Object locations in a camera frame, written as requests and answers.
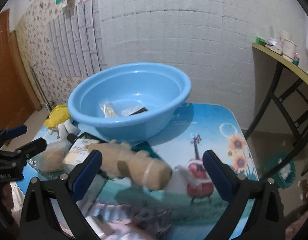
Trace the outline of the clear box of toothpicks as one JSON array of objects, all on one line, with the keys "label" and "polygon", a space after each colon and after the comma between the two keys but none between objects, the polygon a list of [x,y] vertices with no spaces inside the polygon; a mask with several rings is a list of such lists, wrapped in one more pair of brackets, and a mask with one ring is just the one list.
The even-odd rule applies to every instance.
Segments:
[{"label": "clear box of toothpicks", "polygon": [[62,171],[63,160],[69,147],[70,143],[67,140],[48,144],[46,150],[35,156],[35,167],[43,173]]}]

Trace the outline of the white tissue pack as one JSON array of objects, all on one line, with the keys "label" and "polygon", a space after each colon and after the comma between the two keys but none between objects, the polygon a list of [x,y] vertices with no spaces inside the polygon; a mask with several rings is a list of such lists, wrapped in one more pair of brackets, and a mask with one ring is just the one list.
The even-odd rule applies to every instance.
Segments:
[{"label": "white tissue pack", "polygon": [[78,138],[62,161],[64,170],[72,171],[76,165],[83,163],[90,153],[88,151],[89,145],[98,144],[99,142],[99,140],[95,139]]}]

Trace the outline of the beige plush toy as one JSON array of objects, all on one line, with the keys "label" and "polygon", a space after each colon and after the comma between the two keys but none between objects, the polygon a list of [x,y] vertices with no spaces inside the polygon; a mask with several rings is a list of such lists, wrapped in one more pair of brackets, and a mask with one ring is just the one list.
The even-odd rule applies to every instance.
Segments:
[{"label": "beige plush toy", "polygon": [[158,158],[149,156],[145,150],[134,152],[126,142],[116,141],[90,144],[88,151],[102,154],[100,169],[110,178],[129,178],[136,185],[152,191],[162,190],[172,177],[170,166]]}]

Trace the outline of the bag of cotton swabs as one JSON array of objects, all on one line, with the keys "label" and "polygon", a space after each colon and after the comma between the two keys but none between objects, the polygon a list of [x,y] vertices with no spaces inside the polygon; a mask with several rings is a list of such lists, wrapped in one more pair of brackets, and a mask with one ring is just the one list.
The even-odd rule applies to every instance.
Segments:
[{"label": "bag of cotton swabs", "polygon": [[109,101],[101,102],[100,109],[105,118],[117,118],[117,114],[115,113]]}]

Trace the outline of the dark teal packet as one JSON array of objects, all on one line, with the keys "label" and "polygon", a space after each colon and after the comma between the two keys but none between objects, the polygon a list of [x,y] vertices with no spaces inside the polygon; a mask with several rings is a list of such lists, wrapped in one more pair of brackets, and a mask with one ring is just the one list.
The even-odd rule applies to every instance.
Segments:
[{"label": "dark teal packet", "polygon": [[146,151],[151,158],[160,159],[160,156],[153,150],[148,141],[143,141],[133,147],[131,147],[133,152]]}]

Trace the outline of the black bottle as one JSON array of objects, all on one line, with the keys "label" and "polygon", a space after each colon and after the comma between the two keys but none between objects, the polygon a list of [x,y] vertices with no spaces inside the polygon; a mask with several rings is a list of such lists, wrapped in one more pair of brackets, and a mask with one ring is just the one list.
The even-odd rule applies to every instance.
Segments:
[{"label": "black bottle", "polygon": [[68,136],[67,136],[67,141],[71,144],[74,144],[75,141],[77,139],[90,139],[90,140],[97,140],[99,141],[100,139],[97,138],[96,136],[92,135],[92,134],[89,134],[87,132],[83,132],[82,134],[80,135],[75,135],[74,133],[70,133]]}]

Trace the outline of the green trash bag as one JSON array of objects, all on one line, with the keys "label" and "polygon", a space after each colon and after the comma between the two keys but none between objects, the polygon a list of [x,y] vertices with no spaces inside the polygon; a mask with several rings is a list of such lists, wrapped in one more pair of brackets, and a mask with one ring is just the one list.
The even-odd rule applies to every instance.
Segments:
[{"label": "green trash bag", "polygon": [[[280,164],[288,155],[288,152],[277,152],[265,164],[265,172]],[[290,161],[285,167],[276,172],[272,178],[277,186],[281,189],[286,189],[293,185],[296,176],[296,168],[294,161]]]}]

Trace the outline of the brown wooden door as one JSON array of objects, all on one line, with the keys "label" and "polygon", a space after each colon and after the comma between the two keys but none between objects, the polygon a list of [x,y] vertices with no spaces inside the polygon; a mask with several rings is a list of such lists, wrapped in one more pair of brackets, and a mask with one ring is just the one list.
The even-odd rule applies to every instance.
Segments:
[{"label": "brown wooden door", "polygon": [[0,13],[0,129],[22,125],[42,105],[23,66],[9,10]]}]

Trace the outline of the blue plastic basin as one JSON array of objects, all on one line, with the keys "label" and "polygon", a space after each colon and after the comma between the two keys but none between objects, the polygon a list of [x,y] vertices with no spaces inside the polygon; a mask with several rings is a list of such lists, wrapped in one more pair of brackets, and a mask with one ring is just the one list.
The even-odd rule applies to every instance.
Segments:
[{"label": "blue plastic basin", "polygon": [[[70,94],[68,109],[81,125],[104,140],[135,142],[162,131],[189,98],[190,78],[161,63],[129,63],[96,73]],[[100,103],[109,101],[117,118],[105,118]]]}]

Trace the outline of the white paper cup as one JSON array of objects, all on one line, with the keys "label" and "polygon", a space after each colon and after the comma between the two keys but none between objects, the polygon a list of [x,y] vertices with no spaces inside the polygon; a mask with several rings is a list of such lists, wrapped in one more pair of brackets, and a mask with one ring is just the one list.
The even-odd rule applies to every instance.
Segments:
[{"label": "white paper cup", "polygon": [[297,45],[294,44],[294,42],[284,38],[284,40],[283,40],[283,50],[282,50],[283,58],[285,58],[286,60],[288,60],[290,62],[293,62],[293,59],[295,57],[296,47],[297,47]]}]

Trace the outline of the green small box on table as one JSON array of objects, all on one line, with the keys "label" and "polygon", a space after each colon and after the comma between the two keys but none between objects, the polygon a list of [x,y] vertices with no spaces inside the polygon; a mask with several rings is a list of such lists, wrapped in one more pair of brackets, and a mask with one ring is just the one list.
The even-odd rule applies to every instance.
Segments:
[{"label": "green small box on table", "polygon": [[255,39],[256,44],[259,44],[261,46],[265,46],[265,40],[263,38],[257,37]]}]

